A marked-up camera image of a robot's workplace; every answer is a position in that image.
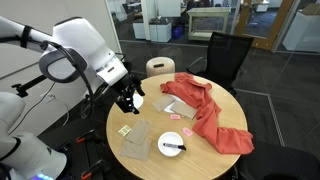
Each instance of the yellow sticky note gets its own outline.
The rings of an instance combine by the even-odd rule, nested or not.
[[[125,137],[130,131],[131,128],[128,125],[125,125],[118,132],[121,134],[121,136]]]

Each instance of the round table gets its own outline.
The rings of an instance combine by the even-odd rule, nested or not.
[[[237,100],[221,86],[201,77],[194,76],[200,83],[211,83],[210,94],[222,111],[218,117],[220,127],[233,127],[247,130],[246,117]],[[139,108],[140,114],[123,113],[114,104],[107,120],[107,138],[110,148],[118,161],[131,173],[142,179],[214,179],[224,174],[238,160],[240,155],[223,155],[215,150],[206,139],[196,133],[188,137],[182,132],[187,127],[192,130],[196,122],[189,118],[172,120],[170,114],[158,112],[152,105],[166,95],[161,92],[160,84],[174,81],[174,74],[153,76],[142,81],[145,92],[144,103]],[[120,156],[119,152],[124,141],[118,131],[125,125],[133,127],[138,119],[151,122],[146,139],[152,140],[149,157],[146,161]],[[187,150],[176,157],[166,157],[158,149],[161,134],[172,131],[178,133]]]

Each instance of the chair backrest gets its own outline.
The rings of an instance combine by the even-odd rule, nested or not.
[[[235,80],[253,38],[213,32],[207,49],[207,73]]]
[[[255,139],[252,143],[255,149],[237,162],[240,179],[320,179],[320,162],[315,155]]]

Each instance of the crumpled red fabric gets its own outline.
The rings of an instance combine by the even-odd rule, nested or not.
[[[176,73],[175,81],[160,85],[162,92],[181,98],[197,109],[197,122],[192,130],[205,138],[221,154],[249,154],[253,149],[252,134],[235,128],[218,127],[221,108],[209,94],[210,83],[200,84],[193,75]]]

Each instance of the chair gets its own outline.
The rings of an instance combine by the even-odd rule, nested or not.
[[[237,162],[239,179],[320,179],[320,162],[313,154],[256,140],[253,144],[255,150]]]
[[[236,95],[232,87],[238,70],[246,58],[253,38],[213,32],[207,49],[207,57],[200,57],[187,67],[187,72],[209,79],[232,95]],[[204,68],[195,72],[199,62],[205,62]]]

